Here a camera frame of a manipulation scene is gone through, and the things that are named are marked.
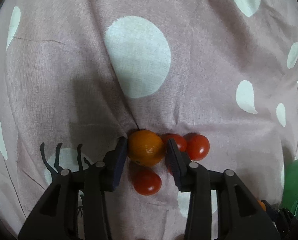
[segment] small orange object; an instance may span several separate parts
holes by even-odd
[[[261,200],[258,200],[258,203],[260,204],[260,206],[262,207],[262,209],[263,209],[264,211],[266,211],[266,206],[265,206],[265,204],[264,204]]]
[[[149,130],[136,131],[128,137],[128,157],[133,162],[152,167],[165,155],[162,139]]]

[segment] wrinkled fabric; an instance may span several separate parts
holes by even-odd
[[[200,164],[278,205],[284,163],[298,158],[297,1],[4,2],[0,218],[12,233],[51,183],[41,143],[53,166],[62,142],[59,163],[76,171],[80,143],[94,163],[136,129],[207,136]],[[181,239],[189,195],[163,161],[160,191],[139,195],[129,168],[106,194],[113,239]]]

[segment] red tomato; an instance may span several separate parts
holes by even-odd
[[[132,178],[136,192],[143,196],[156,194],[161,188],[162,181],[158,174],[150,169],[141,169]]]
[[[209,153],[210,142],[207,137],[196,134],[189,141],[187,153],[192,161],[200,161]]]
[[[168,135],[163,135],[161,137],[164,145],[167,145],[167,141],[171,138],[173,138],[175,140],[175,143],[177,144],[177,146],[181,152],[184,152],[187,149],[187,141],[181,135],[172,133],[172,134],[168,134]]]

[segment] metal screw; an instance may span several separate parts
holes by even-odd
[[[67,175],[69,174],[69,170],[68,170],[68,169],[63,169],[63,170],[60,172],[60,174],[61,174],[62,176],[67,176]]]
[[[96,162],[96,167],[102,168],[103,166],[105,166],[105,163],[103,161]]]
[[[233,170],[226,170],[226,175],[232,177],[234,175],[234,171]]]
[[[190,162],[189,166],[190,166],[190,168],[196,169],[197,167],[199,167],[199,164],[196,162]]]

